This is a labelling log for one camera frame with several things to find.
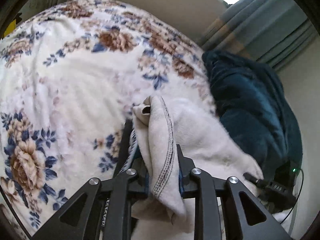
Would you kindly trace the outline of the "beige garment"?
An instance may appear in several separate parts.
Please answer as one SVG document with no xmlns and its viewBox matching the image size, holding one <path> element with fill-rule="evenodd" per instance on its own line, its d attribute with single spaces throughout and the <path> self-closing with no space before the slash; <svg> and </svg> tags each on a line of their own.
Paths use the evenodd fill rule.
<svg viewBox="0 0 320 240">
<path fill-rule="evenodd" d="M 195 202 L 180 195 L 178 151 L 216 178 L 263 178 L 218 118 L 187 99 L 150 96 L 133 108 L 133 125 L 150 189 L 132 207 L 133 239 L 193 239 Z"/>
</svg>

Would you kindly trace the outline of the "dark teal plush blanket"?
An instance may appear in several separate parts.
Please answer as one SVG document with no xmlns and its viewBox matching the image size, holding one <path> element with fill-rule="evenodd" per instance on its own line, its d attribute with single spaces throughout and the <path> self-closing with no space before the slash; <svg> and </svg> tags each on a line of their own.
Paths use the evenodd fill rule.
<svg viewBox="0 0 320 240">
<path fill-rule="evenodd" d="M 300 168 L 303 146 L 296 116 L 283 85 L 267 64 L 211 50 L 202 55 L 221 124 L 251 155 L 264 178 L 288 161 Z"/>
</svg>

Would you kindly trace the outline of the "floral plush bed blanket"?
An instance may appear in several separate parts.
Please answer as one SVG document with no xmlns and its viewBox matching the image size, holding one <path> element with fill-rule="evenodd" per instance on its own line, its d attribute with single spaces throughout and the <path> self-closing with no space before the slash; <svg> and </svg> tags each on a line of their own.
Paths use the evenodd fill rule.
<svg viewBox="0 0 320 240">
<path fill-rule="evenodd" d="M 202 49 L 116 0 L 72 0 L 1 40 L 1 209 L 34 234 L 86 181 L 111 178 L 125 121 L 150 95 L 214 113 Z"/>
</svg>

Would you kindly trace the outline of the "teal striped curtain right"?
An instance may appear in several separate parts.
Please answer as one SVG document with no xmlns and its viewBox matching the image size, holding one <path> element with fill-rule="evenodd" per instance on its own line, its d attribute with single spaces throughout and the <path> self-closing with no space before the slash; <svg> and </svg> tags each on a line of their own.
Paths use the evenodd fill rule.
<svg viewBox="0 0 320 240">
<path fill-rule="evenodd" d="M 279 70 L 318 33 L 294 0 L 239 0 L 202 35 L 205 51 L 218 49 Z"/>
</svg>

